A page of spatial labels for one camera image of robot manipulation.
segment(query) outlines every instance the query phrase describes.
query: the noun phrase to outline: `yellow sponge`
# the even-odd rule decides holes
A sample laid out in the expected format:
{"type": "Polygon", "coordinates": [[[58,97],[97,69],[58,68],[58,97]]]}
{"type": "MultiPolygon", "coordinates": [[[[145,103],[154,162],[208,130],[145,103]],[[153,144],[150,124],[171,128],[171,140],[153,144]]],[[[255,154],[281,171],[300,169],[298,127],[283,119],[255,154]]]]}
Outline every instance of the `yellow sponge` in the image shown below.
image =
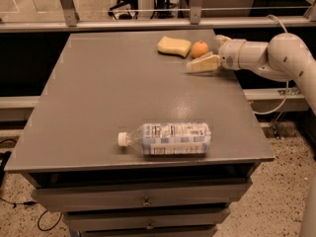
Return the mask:
{"type": "Polygon", "coordinates": [[[185,58],[191,47],[191,42],[186,39],[172,39],[163,36],[157,44],[158,51],[168,54],[176,54],[185,58]]]}

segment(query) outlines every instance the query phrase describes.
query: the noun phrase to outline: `terrazzo floor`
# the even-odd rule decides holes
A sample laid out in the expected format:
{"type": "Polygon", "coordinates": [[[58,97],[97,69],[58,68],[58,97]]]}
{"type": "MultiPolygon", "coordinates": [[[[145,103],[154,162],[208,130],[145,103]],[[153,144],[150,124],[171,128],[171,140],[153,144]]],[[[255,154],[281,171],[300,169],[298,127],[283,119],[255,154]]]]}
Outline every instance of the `terrazzo floor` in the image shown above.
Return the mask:
{"type": "MultiPolygon", "coordinates": [[[[274,137],[267,122],[262,121],[261,126],[276,159],[259,166],[252,176],[253,186],[230,205],[231,214],[218,226],[214,237],[298,236],[310,182],[316,175],[315,147],[292,119],[279,125],[281,139],[274,137]]],[[[0,141],[12,136],[13,131],[10,132],[0,133],[0,141]]],[[[0,148],[0,152],[7,149],[10,148],[0,148]]],[[[32,189],[22,176],[7,174],[0,198],[13,202],[31,200],[32,189]]],[[[70,236],[62,220],[50,231],[38,229],[40,215],[45,211],[39,204],[14,208],[0,201],[0,207],[0,236],[70,236]]],[[[39,225],[49,228],[58,217],[58,213],[47,213],[39,225]]]]}

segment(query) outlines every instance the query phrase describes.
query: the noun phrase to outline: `plastic bottle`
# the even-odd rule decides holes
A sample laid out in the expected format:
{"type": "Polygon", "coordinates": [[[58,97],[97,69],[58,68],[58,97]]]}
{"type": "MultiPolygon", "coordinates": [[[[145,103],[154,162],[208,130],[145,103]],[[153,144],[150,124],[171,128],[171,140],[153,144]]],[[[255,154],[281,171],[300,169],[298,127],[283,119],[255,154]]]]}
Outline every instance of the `plastic bottle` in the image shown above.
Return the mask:
{"type": "Polygon", "coordinates": [[[145,123],[133,132],[120,132],[118,145],[131,146],[144,155],[204,154],[210,136],[205,122],[145,123]]]}

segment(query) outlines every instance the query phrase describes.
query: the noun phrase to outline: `table cabinet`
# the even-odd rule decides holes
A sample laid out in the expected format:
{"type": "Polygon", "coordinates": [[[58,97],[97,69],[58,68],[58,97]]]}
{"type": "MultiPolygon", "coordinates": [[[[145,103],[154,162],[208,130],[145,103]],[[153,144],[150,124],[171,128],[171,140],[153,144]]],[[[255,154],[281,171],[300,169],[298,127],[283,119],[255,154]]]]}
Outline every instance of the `table cabinet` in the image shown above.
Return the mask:
{"type": "Polygon", "coordinates": [[[163,37],[218,48],[213,30],[73,34],[6,166],[81,236],[212,236],[274,154],[232,71],[184,73],[163,37]],[[203,121],[203,155],[148,157],[118,147],[145,122],[203,121]]]}

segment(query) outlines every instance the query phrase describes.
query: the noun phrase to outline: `drawer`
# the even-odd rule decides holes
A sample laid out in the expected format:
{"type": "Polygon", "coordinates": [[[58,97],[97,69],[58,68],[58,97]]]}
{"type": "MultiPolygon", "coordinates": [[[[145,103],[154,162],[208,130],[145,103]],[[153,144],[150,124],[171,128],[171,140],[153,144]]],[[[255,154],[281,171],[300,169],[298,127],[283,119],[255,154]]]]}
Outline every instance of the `drawer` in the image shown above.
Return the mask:
{"type": "Polygon", "coordinates": [[[157,207],[232,202],[251,186],[250,179],[129,184],[34,190],[33,199],[49,211],[157,207]]]}
{"type": "Polygon", "coordinates": [[[227,207],[202,204],[181,208],[65,213],[63,221],[74,231],[153,230],[162,227],[215,225],[221,223],[228,214],[229,208],[227,207]]]}
{"type": "Polygon", "coordinates": [[[148,230],[81,232],[81,237],[211,237],[216,226],[168,227],[148,230]]]}

